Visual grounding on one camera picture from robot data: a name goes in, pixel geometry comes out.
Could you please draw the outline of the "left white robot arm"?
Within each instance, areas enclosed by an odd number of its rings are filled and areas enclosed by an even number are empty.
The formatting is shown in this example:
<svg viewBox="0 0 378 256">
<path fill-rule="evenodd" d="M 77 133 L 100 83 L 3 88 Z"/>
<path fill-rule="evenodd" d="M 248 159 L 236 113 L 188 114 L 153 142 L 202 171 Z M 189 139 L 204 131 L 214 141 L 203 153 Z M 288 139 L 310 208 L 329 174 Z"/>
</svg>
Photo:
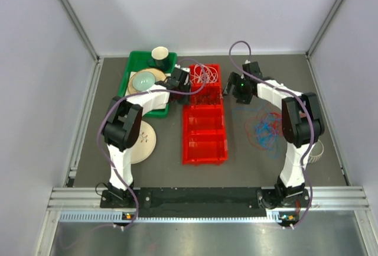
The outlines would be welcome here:
<svg viewBox="0 0 378 256">
<path fill-rule="evenodd" d="M 129 206 L 136 194 L 133 192 L 131 171 L 132 148 L 136 144 L 142 124 L 142 117 L 169 101 L 188 103 L 193 94 L 190 85 L 190 70 L 174 67 L 170 75 L 151 83 L 137 80 L 142 90 L 123 97 L 115 96 L 100 125 L 98 136 L 102 136 L 107 146 L 103 152 L 107 158 L 111 174 L 103 197 L 115 200 L 120 206 Z"/>
</svg>

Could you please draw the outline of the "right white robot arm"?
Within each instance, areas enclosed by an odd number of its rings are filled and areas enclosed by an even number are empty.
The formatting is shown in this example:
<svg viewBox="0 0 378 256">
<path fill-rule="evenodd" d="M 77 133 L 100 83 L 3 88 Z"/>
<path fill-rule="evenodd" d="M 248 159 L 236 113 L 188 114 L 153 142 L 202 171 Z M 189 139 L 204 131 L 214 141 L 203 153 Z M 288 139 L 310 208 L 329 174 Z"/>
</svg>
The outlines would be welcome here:
<svg viewBox="0 0 378 256">
<path fill-rule="evenodd" d="M 281 111 L 281 128 L 287 142 L 283 169 L 273 196 L 263 195 L 263 203 L 274 208 L 289 206 L 305 192 L 305 169 L 309 153 L 325 131 L 320 103 L 314 92 L 296 92 L 271 77 L 263 77 L 258 62 L 246 61 L 242 74 L 231 72 L 223 95 L 232 94 L 237 103 L 249 104 L 255 96 Z"/>
</svg>

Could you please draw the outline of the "white square board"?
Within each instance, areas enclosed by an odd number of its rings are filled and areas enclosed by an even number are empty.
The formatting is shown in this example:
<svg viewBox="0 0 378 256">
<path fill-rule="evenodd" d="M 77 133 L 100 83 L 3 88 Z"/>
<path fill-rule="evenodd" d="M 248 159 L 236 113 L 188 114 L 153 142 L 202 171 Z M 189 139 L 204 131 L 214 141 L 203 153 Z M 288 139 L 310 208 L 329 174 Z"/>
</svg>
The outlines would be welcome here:
<svg viewBox="0 0 378 256">
<path fill-rule="evenodd" d="M 124 76 L 123 76 L 121 83 L 120 83 L 120 88 L 119 88 L 119 93 L 118 93 L 119 96 L 126 96 L 126 95 L 129 94 L 128 84 L 129 84 L 129 81 L 131 80 L 131 77 L 135 74 L 136 74 L 136 72 L 125 72 L 124 73 Z M 157 111 L 162 112 L 162 111 L 167 111 L 168 109 L 169 109 L 169 105 L 164 104 L 164 105 L 160 105 L 159 107 L 154 109 L 154 111 L 155 112 L 157 112 Z"/>
</svg>

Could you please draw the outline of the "dark green cup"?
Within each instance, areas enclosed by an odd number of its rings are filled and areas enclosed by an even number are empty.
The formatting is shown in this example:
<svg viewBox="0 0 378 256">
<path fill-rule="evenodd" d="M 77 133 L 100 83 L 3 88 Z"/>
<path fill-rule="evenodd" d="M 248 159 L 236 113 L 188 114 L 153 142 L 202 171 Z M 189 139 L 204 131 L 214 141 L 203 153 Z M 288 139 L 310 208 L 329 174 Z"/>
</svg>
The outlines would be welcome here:
<svg viewBox="0 0 378 256">
<path fill-rule="evenodd" d="M 148 59 L 147 66 L 168 72 L 174 67 L 173 54 L 166 47 L 155 47 L 151 51 L 151 58 Z"/>
</svg>

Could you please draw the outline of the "teal bowl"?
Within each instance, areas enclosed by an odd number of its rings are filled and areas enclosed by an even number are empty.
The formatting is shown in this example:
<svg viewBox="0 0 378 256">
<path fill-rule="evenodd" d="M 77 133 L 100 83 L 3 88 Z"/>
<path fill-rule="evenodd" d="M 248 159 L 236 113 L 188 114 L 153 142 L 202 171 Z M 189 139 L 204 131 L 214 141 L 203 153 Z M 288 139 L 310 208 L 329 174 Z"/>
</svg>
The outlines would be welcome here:
<svg viewBox="0 0 378 256">
<path fill-rule="evenodd" d="M 132 79 L 132 86 L 138 92 L 148 90 L 156 82 L 156 78 L 151 72 L 137 72 Z"/>
</svg>

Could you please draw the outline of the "green plastic tray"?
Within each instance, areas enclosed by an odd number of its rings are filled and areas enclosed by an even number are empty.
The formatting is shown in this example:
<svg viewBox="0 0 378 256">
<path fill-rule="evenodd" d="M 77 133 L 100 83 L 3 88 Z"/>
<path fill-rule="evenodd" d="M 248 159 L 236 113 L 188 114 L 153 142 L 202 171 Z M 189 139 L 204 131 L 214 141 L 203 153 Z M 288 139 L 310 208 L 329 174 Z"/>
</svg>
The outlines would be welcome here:
<svg viewBox="0 0 378 256">
<path fill-rule="evenodd" d="M 177 54 L 168 53 L 170 66 L 166 71 L 160 71 L 156 67 L 152 67 L 152 56 L 150 51 L 132 51 L 129 55 L 126 69 L 121 80 L 118 96 L 123 97 L 130 93 L 138 93 L 138 89 L 134 87 L 133 78 L 138 72 L 149 72 L 154 75 L 155 81 L 164 81 L 171 74 L 177 62 Z"/>
</svg>

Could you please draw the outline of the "red compartment bin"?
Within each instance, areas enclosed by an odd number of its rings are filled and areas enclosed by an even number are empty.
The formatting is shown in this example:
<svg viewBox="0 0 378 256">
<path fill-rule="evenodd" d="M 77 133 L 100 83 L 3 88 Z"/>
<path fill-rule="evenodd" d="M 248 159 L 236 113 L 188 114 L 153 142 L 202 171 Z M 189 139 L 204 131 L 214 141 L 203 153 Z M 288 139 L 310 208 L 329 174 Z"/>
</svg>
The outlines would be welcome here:
<svg viewBox="0 0 378 256">
<path fill-rule="evenodd" d="M 219 64 L 190 66 L 190 103 L 183 106 L 183 165 L 221 165 L 228 159 Z"/>
</svg>

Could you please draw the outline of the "beige floral plate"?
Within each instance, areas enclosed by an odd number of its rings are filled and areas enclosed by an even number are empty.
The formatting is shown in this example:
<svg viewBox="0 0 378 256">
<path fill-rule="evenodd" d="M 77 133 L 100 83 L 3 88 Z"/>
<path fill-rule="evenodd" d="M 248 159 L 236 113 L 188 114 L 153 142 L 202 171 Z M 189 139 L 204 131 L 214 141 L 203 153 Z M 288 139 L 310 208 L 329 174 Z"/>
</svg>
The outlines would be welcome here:
<svg viewBox="0 0 378 256">
<path fill-rule="evenodd" d="M 156 144 L 155 130 L 149 123 L 142 121 L 138 140 L 131 149 L 131 164 L 146 160 L 154 151 Z"/>
</svg>

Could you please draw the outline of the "silver finned heat sink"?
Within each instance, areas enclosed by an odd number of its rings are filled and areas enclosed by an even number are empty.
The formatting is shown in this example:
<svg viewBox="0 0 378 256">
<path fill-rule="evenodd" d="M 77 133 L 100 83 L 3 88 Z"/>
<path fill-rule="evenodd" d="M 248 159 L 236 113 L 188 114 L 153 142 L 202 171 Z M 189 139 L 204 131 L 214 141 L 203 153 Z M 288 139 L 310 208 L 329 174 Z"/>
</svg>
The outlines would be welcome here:
<svg viewBox="0 0 378 256">
<path fill-rule="evenodd" d="M 321 140 L 318 140 L 312 147 L 311 152 L 308 155 L 308 163 L 316 163 L 324 153 L 324 145 Z"/>
</svg>

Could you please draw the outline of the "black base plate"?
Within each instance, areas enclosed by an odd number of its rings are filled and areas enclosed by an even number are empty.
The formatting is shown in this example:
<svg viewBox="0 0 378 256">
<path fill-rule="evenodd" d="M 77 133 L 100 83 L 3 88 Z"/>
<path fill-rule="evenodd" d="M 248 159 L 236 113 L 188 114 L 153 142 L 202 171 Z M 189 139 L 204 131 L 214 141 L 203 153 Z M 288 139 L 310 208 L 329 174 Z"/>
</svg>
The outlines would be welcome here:
<svg viewBox="0 0 378 256">
<path fill-rule="evenodd" d="M 134 193 L 138 216 L 263 216 L 266 209 L 305 208 L 309 201 L 306 189 L 285 200 L 261 187 L 142 187 Z"/>
</svg>

